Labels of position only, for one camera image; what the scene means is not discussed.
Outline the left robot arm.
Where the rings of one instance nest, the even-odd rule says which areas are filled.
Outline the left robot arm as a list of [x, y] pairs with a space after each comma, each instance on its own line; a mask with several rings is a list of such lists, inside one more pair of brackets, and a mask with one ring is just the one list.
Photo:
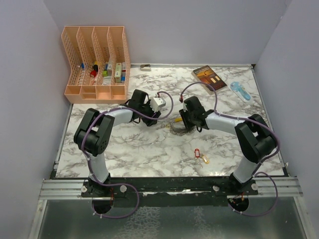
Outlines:
[[94, 182], [93, 191], [98, 196], [106, 196], [110, 191], [110, 184], [107, 182], [110, 173], [106, 167], [104, 151], [113, 127], [140, 121], [152, 126], [157, 123], [161, 115], [160, 109], [165, 105], [165, 100], [159, 96], [149, 98], [146, 92], [134, 90], [129, 100], [104, 114], [92, 108], [85, 112], [73, 140], [88, 160], [89, 178]]

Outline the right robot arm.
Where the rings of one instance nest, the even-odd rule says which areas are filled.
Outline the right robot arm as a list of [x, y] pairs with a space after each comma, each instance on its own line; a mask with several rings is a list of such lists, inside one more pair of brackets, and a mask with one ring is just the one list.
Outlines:
[[248, 118], [220, 114], [216, 110], [206, 111], [198, 97], [179, 99], [183, 109], [179, 111], [186, 129], [219, 130], [237, 136], [243, 157], [230, 175], [229, 189], [240, 195], [247, 189], [247, 182], [260, 167], [262, 161], [279, 148], [279, 140], [269, 129], [264, 119], [254, 114]]

